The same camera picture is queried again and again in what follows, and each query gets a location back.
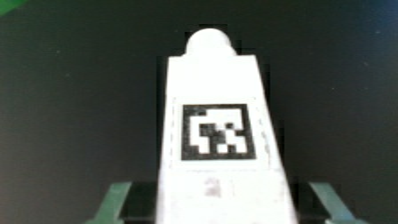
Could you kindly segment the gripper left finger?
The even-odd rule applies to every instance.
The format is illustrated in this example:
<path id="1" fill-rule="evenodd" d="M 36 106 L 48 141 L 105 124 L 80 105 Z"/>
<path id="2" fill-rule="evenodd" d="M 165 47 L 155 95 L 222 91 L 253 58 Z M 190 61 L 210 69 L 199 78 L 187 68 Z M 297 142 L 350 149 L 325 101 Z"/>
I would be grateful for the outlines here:
<path id="1" fill-rule="evenodd" d="M 155 182 L 114 183 L 86 224 L 155 224 L 155 201 Z"/>

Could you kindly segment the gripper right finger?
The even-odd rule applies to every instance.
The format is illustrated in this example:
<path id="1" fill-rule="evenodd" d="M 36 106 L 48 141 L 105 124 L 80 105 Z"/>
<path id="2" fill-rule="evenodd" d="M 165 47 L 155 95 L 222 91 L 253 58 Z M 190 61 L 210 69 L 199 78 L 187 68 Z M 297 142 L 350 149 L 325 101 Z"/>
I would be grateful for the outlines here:
<path id="1" fill-rule="evenodd" d="M 292 185 L 299 224 L 368 224 L 356 217 L 327 182 L 301 182 Z"/>

